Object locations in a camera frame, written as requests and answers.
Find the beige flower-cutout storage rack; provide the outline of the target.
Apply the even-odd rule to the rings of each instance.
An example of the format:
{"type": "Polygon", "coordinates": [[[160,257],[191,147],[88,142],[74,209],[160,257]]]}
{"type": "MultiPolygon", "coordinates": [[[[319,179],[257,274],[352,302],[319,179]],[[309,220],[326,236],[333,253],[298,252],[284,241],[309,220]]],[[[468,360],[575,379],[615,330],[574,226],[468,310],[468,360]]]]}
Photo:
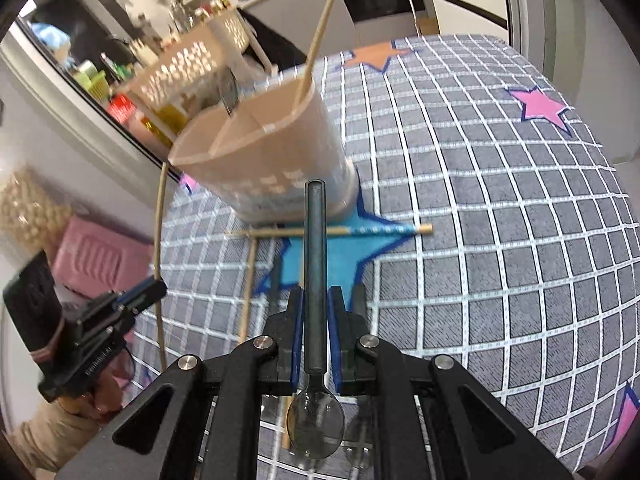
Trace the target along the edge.
{"type": "Polygon", "coordinates": [[[119,92],[132,102],[159,110],[222,70],[251,84],[276,68],[238,9],[227,9],[196,25],[119,92]]]}

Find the wooden chopstick on table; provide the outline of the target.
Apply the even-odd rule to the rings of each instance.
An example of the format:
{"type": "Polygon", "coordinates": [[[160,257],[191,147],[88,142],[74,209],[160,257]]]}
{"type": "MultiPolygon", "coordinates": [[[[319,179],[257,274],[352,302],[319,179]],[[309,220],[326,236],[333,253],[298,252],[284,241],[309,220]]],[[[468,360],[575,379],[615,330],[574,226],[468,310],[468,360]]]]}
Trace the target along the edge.
{"type": "Polygon", "coordinates": [[[244,341],[246,341],[248,324],[250,324],[250,302],[252,301],[257,248],[258,248],[258,240],[252,237],[250,239],[250,253],[248,254],[248,259],[247,259],[243,305],[242,305],[241,316],[240,316],[239,344],[242,344],[244,341]]]}

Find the blue-tipped wooden chopstick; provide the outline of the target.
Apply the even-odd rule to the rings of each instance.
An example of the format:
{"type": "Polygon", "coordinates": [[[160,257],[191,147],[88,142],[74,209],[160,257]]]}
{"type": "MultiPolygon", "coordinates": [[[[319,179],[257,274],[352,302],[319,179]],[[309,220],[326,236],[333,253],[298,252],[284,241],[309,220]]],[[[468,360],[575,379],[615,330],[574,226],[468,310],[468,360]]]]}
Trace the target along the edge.
{"type": "MultiPolygon", "coordinates": [[[[384,236],[384,235],[431,235],[434,233],[434,226],[431,223],[420,224],[420,226],[409,226],[408,224],[382,224],[379,226],[329,226],[326,229],[327,236],[384,236]]],[[[254,238],[283,238],[283,237],[303,237],[304,228],[273,228],[254,229],[229,232],[232,237],[254,237],[254,238]]]]}

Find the dark translucent plastic spoon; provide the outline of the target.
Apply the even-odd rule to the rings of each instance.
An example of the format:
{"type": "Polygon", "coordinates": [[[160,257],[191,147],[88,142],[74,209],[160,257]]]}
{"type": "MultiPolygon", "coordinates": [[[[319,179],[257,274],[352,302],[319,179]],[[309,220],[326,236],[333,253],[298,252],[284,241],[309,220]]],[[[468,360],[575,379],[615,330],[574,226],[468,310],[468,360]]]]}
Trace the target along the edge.
{"type": "Polygon", "coordinates": [[[224,68],[217,76],[219,99],[227,114],[231,116],[240,102],[239,87],[229,67],[224,68]]]}

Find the beige plastic utensil holder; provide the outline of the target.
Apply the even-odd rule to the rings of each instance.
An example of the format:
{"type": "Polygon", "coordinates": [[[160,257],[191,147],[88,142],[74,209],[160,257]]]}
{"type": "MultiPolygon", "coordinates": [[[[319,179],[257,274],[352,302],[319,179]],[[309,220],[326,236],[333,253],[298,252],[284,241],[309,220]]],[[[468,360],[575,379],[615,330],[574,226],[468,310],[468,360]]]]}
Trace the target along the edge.
{"type": "Polygon", "coordinates": [[[169,152],[172,166],[205,186],[250,224],[302,222],[305,185],[326,184],[326,214],[354,208],[359,180],[317,87],[296,102],[288,78],[242,99],[232,113],[218,104],[197,114],[169,152]]]}

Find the red plastic basket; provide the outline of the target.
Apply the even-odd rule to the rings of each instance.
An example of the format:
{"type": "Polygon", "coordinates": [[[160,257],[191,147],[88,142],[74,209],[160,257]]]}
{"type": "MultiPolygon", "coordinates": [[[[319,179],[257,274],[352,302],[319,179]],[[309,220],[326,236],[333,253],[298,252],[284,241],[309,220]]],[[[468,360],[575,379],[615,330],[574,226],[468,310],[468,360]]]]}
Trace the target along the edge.
{"type": "Polygon", "coordinates": [[[130,99],[123,94],[116,94],[111,98],[106,110],[111,118],[114,118],[119,125],[126,126],[132,120],[139,118],[139,110],[130,99]]]}

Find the pink plastic stool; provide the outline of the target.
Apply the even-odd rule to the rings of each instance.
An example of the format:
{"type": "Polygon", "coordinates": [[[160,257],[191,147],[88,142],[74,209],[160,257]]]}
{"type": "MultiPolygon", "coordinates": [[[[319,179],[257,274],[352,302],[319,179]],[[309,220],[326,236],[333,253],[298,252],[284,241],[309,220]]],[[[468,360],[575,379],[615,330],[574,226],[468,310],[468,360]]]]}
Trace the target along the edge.
{"type": "Polygon", "coordinates": [[[73,216],[52,264],[54,280],[86,298],[126,292],[150,275],[153,246],[73,216]]]}

